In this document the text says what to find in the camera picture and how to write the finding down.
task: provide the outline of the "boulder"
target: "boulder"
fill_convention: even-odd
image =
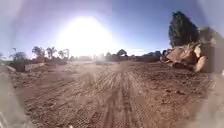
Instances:
[[[15,72],[16,70],[13,68],[13,67],[11,67],[11,66],[6,66],[7,67],[7,69],[10,71],[10,72]]]
[[[212,69],[213,57],[211,51],[212,47],[208,43],[191,43],[187,46],[173,48],[161,60],[174,68],[184,68],[195,72],[208,72]]]

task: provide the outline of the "red dirt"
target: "red dirt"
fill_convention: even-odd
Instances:
[[[39,128],[179,128],[195,119],[209,74],[161,63],[67,64],[13,76]]]

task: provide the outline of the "sun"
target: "sun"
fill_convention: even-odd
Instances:
[[[93,55],[116,49],[112,34],[95,18],[79,17],[59,33],[56,47],[70,49],[71,55]]]

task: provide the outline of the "dirt road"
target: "dirt road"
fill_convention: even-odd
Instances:
[[[161,63],[45,66],[13,81],[40,128],[182,128],[211,84],[208,74]]]

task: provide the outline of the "sky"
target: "sky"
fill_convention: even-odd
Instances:
[[[224,34],[222,3],[222,0],[0,0],[0,52],[8,57],[12,48],[17,48],[33,57],[34,46],[55,46],[59,33],[71,21],[93,17],[109,31],[118,49],[125,49],[129,55],[142,55],[170,47],[168,28],[175,11],[182,11],[199,28],[211,26]],[[76,45],[60,46],[72,49]]]

